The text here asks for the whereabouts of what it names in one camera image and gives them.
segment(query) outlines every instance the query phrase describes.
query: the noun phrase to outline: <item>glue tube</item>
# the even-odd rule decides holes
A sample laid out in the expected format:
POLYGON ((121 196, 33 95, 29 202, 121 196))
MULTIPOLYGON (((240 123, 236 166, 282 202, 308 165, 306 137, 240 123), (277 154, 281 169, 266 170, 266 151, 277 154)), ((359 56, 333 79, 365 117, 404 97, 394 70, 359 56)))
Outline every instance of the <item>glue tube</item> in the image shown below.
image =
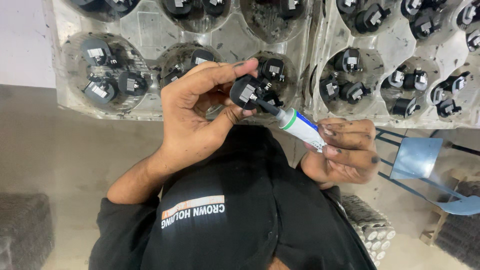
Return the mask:
POLYGON ((326 143, 322 137, 320 137, 320 134, 318 134, 318 127, 305 118, 305 116, 294 108, 289 108, 287 111, 284 111, 261 99, 257 99, 255 102, 278 119, 279 128, 317 148, 318 152, 322 152, 322 147, 326 145, 326 143))

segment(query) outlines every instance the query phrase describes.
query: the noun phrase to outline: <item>clear plastic tray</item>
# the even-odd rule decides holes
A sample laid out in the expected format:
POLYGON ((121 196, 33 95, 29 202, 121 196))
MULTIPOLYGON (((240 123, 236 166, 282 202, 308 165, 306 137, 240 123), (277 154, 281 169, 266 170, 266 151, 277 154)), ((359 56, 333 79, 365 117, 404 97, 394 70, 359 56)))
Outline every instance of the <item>clear plastic tray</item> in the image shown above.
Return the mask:
MULTIPOLYGON (((414 38, 409 21, 401 14, 401 1, 361 3, 351 14, 341 15, 335 1, 302 0, 303 13, 283 20, 276 5, 260 0, 227 0, 225 12, 213 17, 205 14, 199 0, 183 19, 173 18, 163 0, 140 0, 126 15, 107 5, 99 11, 85 12, 70 0, 44 0, 46 22, 53 36, 53 63, 57 75, 58 103, 66 108, 100 119, 162 121, 161 88, 163 78, 174 64, 187 66, 192 52, 199 47, 212 52, 216 61, 236 62, 250 57, 276 57, 285 63, 284 82, 274 82, 284 107, 293 107, 307 117, 345 117, 370 119, 379 126, 406 128, 480 127, 479 52, 469 52, 466 32, 480 27, 472 23, 460 29, 456 18, 471 1, 449 0, 442 10, 442 27, 426 40, 414 38), (353 27, 355 14, 379 3, 392 12, 378 31, 360 34, 353 27), (89 38, 106 41, 122 68, 90 66, 83 59, 81 43, 89 38), (361 81, 372 94, 355 105, 336 99, 325 103, 320 98, 319 80, 330 71, 328 61, 347 49, 360 51, 363 71, 341 74, 344 79, 361 81), (425 91, 395 91, 381 88, 382 81, 398 66, 421 68, 428 73, 425 91), (88 74, 111 74, 117 78, 123 70, 141 71, 148 82, 143 96, 121 93, 107 104, 90 101, 81 91, 88 74), (430 92, 451 74, 470 71, 467 86, 453 98, 462 111, 447 118, 437 115, 430 92), (417 97, 419 111, 405 119, 391 113, 397 97, 417 97)), ((214 118, 220 108, 211 108, 214 118)), ((252 122, 273 121, 259 113, 252 122)))

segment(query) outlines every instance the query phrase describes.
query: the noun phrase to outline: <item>black shirt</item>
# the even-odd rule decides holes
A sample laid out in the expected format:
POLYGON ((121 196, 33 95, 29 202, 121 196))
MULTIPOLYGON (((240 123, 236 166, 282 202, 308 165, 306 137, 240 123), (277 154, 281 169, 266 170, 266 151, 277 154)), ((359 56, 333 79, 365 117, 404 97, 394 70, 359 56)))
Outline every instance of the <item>black shirt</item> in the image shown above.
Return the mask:
POLYGON ((209 158, 140 205, 104 198, 90 270, 373 270, 335 188, 320 191, 288 165, 270 130, 236 125, 209 158))

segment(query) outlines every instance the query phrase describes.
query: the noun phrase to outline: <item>concrete floor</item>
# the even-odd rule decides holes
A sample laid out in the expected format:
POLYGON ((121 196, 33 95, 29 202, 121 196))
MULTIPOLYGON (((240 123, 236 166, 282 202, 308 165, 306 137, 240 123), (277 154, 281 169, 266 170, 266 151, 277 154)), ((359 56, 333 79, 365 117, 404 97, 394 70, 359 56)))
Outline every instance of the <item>concrete floor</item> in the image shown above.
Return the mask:
MULTIPOLYGON (((58 108, 54 89, 0 85, 0 125, 0 190, 43 192, 51 200, 55 249, 43 269, 88 269, 90 250, 99 236, 100 199, 117 177, 158 148, 162 123, 97 120, 58 108)), ((391 130, 407 136, 430 135, 429 130, 391 130)), ((305 152, 301 141, 278 129, 272 131, 290 164, 296 164, 305 152)), ((478 130, 462 132, 467 134, 463 143, 476 144, 464 146, 478 149, 478 130)), ((455 131, 452 134, 450 139, 457 139, 455 131)), ((381 157, 394 161, 396 147, 378 142, 377 148, 381 157)), ((472 168, 480 164, 468 154, 451 151, 441 152, 435 175, 443 175, 464 160, 472 168)), ((381 170, 390 173, 387 166, 381 170)), ((432 194, 413 180, 409 183, 432 194)), ((418 239, 431 209, 428 202, 380 177, 366 185, 342 185, 342 191, 359 195, 387 215, 396 228, 397 236, 380 269, 468 269, 418 239)))

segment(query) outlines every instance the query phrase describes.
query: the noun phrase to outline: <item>orange label on shirt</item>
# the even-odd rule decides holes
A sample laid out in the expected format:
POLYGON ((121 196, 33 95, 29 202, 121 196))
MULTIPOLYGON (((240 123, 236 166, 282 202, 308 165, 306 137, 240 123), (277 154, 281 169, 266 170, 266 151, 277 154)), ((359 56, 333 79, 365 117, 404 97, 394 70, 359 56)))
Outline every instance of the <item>orange label on shirt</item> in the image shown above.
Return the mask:
POLYGON ((207 196, 207 197, 202 197, 198 199, 184 201, 184 202, 178 203, 177 205, 175 205, 174 207, 168 210, 163 211, 162 220, 173 216, 176 212, 180 210, 203 206, 203 205, 209 205, 209 204, 218 204, 218 203, 225 203, 225 198, 223 195, 207 196))

